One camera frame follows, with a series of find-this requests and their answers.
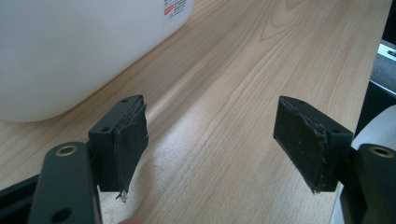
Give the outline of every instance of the screw hole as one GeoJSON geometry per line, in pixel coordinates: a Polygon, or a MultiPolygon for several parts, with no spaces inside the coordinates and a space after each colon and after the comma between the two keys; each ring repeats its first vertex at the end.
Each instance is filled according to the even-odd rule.
{"type": "Polygon", "coordinates": [[[65,146],[65,147],[61,147],[56,151],[56,155],[59,157],[62,156],[69,156],[73,153],[75,153],[75,151],[77,150],[76,146],[65,146]]]}
{"type": "Polygon", "coordinates": [[[99,131],[101,131],[102,133],[105,133],[105,132],[108,132],[108,130],[110,130],[110,128],[104,127],[104,128],[101,128],[99,131]]]}
{"type": "Polygon", "coordinates": [[[394,154],[392,151],[382,147],[371,147],[370,150],[377,156],[384,158],[393,158],[394,154]]]}
{"type": "Polygon", "coordinates": [[[52,215],[52,223],[60,223],[66,221],[70,215],[72,215],[72,210],[70,208],[64,208],[52,215]]]}

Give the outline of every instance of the label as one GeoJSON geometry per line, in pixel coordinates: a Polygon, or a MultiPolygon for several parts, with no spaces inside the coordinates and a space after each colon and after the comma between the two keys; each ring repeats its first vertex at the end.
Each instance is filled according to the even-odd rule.
{"type": "Polygon", "coordinates": [[[167,21],[172,20],[186,7],[187,0],[164,0],[163,15],[167,21]]]}

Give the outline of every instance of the white plastic container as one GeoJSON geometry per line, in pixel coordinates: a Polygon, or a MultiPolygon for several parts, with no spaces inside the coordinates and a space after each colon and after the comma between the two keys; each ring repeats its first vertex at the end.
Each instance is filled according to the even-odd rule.
{"type": "Polygon", "coordinates": [[[0,119],[65,112],[175,32],[193,4],[0,1],[0,119]]]}

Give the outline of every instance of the wood grain surface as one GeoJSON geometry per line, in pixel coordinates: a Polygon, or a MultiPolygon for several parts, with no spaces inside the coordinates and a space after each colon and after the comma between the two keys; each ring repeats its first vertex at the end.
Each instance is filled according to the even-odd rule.
{"type": "Polygon", "coordinates": [[[277,100],[300,98],[354,131],[390,3],[196,0],[180,30],[75,108],[0,121],[0,189],[142,93],[148,148],[126,203],[101,194],[105,223],[328,223],[335,193],[314,195],[273,139],[277,100]]]}

